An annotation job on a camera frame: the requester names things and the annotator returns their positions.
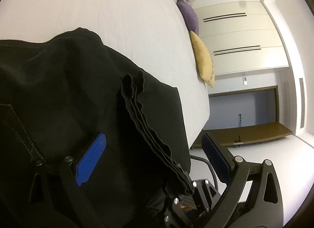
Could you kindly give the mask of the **white wardrobe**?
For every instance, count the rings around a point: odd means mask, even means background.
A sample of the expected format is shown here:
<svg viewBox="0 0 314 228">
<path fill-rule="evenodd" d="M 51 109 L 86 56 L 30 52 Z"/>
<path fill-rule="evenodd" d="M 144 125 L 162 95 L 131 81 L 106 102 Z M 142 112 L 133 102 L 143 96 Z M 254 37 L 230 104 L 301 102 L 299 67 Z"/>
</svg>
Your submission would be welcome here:
<svg viewBox="0 0 314 228">
<path fill-rule="evenodd" d="M 261 2 L 211 5 L 197 8 L 196 14 L 216 75 L 289 66 L 278 30 Z"/>
</svg>

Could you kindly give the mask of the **purple pillow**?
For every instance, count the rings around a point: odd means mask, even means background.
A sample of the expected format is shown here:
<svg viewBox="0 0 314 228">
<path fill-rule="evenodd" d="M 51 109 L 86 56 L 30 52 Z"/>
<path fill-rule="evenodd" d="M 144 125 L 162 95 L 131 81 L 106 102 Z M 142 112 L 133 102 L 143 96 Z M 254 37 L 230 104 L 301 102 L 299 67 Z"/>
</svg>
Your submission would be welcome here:
<svg viewBox="0 0 314 228">
<path fill-rule="evenodd" d="M 177 6 L 183 16 L 188 31 L 199 35 L 199 19 L 188 0 L 177 0 Z"/>
</svg>

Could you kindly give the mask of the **yellow pillow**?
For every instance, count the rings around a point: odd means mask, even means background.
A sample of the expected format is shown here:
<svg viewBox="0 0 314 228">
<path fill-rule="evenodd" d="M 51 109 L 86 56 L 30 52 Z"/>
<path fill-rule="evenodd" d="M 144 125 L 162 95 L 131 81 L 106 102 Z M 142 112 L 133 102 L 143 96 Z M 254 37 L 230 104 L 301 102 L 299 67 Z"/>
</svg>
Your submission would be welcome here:
<svg viewBox="0 0 314 228">
<path fill-rule="evenodd" d="M 211 55 L 201 40 L 201 38 L 193 31 L 189 32 L 194 56 L 200 78 L 211 88 L 215 86 L 215 72 Z"/>
</svg>

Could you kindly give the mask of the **wooden low shelf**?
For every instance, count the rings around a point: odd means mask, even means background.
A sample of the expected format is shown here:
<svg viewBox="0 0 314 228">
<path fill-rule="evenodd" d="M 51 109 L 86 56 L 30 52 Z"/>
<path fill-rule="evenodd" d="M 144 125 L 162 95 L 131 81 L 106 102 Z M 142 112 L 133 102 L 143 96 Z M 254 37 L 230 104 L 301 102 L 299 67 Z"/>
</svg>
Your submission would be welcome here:
<svg viewBox="0 0 314 228">
<path fill-rule="evenodd" d="M 240 146 L 290 136 L 279 122 L 278 86 L 209 94 L 210 116 L 192 147 L 200 147 L 204 134 L 221 145 Z"/>
</svg>

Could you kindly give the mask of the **black pants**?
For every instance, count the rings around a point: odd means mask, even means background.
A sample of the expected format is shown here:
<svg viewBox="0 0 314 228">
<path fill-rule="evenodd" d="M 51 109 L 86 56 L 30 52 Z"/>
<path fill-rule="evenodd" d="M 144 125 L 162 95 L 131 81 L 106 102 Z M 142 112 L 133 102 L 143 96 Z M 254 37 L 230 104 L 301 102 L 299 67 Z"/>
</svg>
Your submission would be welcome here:
<svg viewBox="0 0 314 228">
<path fill-rule="evenodd" d="M 193 186 L 178 90 L 78 28 L 44 43 L 1 41 L 1 227 L 36 227 L 36 161 L 106 148 L 83 190 L 106 227 L 167 227 Z"/>
</svg>

